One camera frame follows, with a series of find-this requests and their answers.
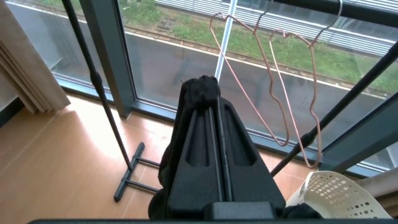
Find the laundry basket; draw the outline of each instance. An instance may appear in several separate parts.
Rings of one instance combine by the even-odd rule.
[[[366,190],[331,171],[311,172],[286,206],[306,203],[323,218],[391,218]]]

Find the hanger hook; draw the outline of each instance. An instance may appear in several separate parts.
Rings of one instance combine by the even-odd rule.
[[[254,27],[253,34],[258,30],[259,24],[260,24],[260,20],[261,20],[262,16],[265,15],[267,12],[269,12],[271,10],[273,3],[274,3],[274,0],[271,0],[271,4],[269,4],[268,9],[259,16],[259,18],[257,20],[257,23],[256,23],[256,26]]]
[[[339,2],[339,4],[340,4],[340,7],[339,7],[339,10],[338,10],[337,18],[335,19],[335,21],[333,21],[332,24],[330,24],[329,26],[323,28],[323,29],[318,33],[318,35],[314,38],[314,40],[313,40],[313,42],[312,42],[313,44],[318,40],[319,36],[321,36],[321,34],[322,34],[323,31],[325,31],[325,30],[331,28],[333,25],[335,25],[335,23],[337,22],[337,20],[340,18],[341,12],[342,12],[342,10],[343,10],[343,0],[338,0],[338,2]]]

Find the white pole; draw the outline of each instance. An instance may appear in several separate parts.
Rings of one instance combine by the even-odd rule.
[[[238,2],[238,0],[231,0],[231,3],[229,4],[229,10],[228,10],[228,14],[229,15],[233,16],[235,14],[235,9],[236,9],[236,3],[237,2]],[[221,43],[221,51],[224,54],[226,52],[226,48],[227,48],[227,45],[228,45],[228,40],[229,40],[229,35],[231,33],[232,24],[233,24],[233,19],[229,17],[227,19],[227,21],[226,21],[226,24],[225,24],[223,41]],[[221,71],[223,69],[223,64],[224,64],[224,57],[223,57],[223,54],[220,52],[220,54],[218,56],[216,73],[214,74],[214,76],[218,80],[218,83],[220,82]]]

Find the black fabric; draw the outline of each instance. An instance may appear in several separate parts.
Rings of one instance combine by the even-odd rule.
[[[217,79],[214,77],[202,76],[199,79],[191,79],[182,85],[172,138],[159,167],[158,178],[163,189],[154,195],[148,208],[151,220],[167,219],[167,202],[193,111],[205,110],[209,106],[215,107],[220,94]],[[321,216],[307,204],[302,204],[287,207],[281,218],[321,218]]]

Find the black cable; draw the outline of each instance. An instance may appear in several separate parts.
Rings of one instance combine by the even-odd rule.
[[[338,15],[339,0],[274,0],[291,6]],[[398,28],[398,13],[343,1],[342,17]]]
[[[385,56],[383,56],[380,61],[378,61],[375,66],[373,66],[367,74],[360,79],[360,81],[341,99],[337,105],[329,111],[328,114],[320,121],[321,130],[325,128],[337,115],[339,115],[363,90],[366,89],[381,73],[385,71],[393,62],[398,58],[398,42],[396,42],[388,51]],[[315,126],[310,132],[304,134],[300,140],[303,147],[308,147],[317,136],[317,127]],[[297,143],[292,151],[281,160],[278,165],[273,168],[271,175],[274,177],[280,170],[282,170],[287,163],[289,163],[297,154],[300,153],[300,145]]]
[[[122,142],[122,139],[120,137],[118,127],[116,126],[116,123],[114,121],[111,108],[109,107],[108,102],[106,101],[106,96],[105,96],[105,90],[104,87],[102,86],[102,78],[99,75],[99,73],[96,71],[93,60],[91,59],[90,52],[88,51],[88,47],[85,42],[84,35],[80,29],[80,25],[77,19],[77,16],[75,14],[75,10],[73,9],[72,3],[70,0],[62,0],[63,6],[65,7],[65,10],[68,14],[70,24],[72,25],[73,31],[75,31],[75,35],[77,38],[77,41],[79,42],[81,51],[83,52],[83,56],[86,60],[88,70],[90,71],[90,80],[95,87],[95,90],[98,93],[99,98],[101,99],[102,105],[104,107],[106,116],[108,117],[109,123],[111,124],[114,136],[116,137],[116,140],[119,144],[120,150],[123,154],[124,161],[126,161],[126,165],[129,170],[132,170],[132,166],[129,160],[129,156],[127,155],[126,149],[124,148],[124,144]]]

